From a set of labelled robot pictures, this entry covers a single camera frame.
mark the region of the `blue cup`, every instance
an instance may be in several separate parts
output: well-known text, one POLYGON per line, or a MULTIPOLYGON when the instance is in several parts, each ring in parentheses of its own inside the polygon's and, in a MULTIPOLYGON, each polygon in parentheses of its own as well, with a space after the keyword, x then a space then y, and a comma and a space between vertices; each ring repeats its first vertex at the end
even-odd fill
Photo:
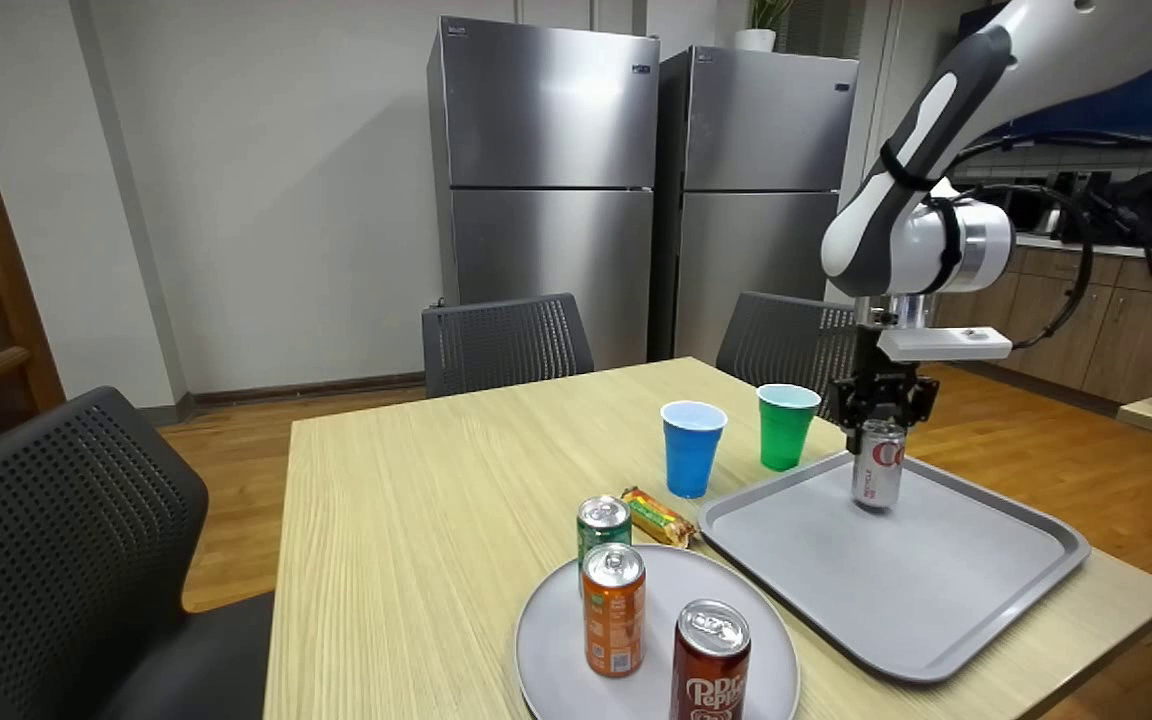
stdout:
POLYGON ((729 427, 729 414, 698 400, 670 400, 661 407, 665 419, 665 486, 670 495, 702 495, 712 457, 729 427))

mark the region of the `plastic cup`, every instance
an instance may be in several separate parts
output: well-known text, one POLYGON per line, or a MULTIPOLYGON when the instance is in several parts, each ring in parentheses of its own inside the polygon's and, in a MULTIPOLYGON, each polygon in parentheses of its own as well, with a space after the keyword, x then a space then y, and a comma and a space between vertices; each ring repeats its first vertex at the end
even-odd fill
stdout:
POLYGON ((698 400, 670 400, 661 407, 665 419, 665 487, 670 495, 702 495, 712 457, 729 427, 729 414, 698 400))
POLYGON ((761 464, 773 472, 804 461, 821 396, 804 383, 761 383, 761 464))

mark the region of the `stainless steel refrigerator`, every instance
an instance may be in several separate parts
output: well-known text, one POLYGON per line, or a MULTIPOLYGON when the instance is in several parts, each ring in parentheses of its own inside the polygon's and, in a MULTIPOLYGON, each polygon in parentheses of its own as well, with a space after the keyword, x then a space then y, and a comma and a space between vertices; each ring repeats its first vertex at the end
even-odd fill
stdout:
POLYGON ((648 357, 715 361, 744 288, 823 298, 855 60, 689 49, 661 66, 648 357))
POLYGON ((445 20, 431 149, 445 302, 573 293, 594 366, 648 357, 653 38, 445 20))

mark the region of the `green soda can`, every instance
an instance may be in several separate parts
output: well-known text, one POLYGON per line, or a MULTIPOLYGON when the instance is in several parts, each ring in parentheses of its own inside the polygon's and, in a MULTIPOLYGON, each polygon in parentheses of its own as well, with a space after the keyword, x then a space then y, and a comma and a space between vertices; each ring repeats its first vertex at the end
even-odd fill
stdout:
POLYGON ((600 544, 630 544, 627 510, 616 495, 593 495, 575 512, 575 568, 600 544))

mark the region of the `chair backrest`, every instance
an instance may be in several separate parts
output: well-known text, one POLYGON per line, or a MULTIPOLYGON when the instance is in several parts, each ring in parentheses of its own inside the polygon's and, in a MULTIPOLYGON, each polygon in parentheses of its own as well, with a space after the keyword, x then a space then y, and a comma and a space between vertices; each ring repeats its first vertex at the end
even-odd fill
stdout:
POLYGON ((431 303, 422 329, 422 390, 431 396, 593 372, 575 298, 497 303, 431 303))
POLYGON ((826 396, 851 376, 855 308, 739 293, 715 370, 746 383, 806 383, 826 396))
POLYGON ((199 475, 97 390, 0 435, 0 720, 84 717, 178 612, 199 475))

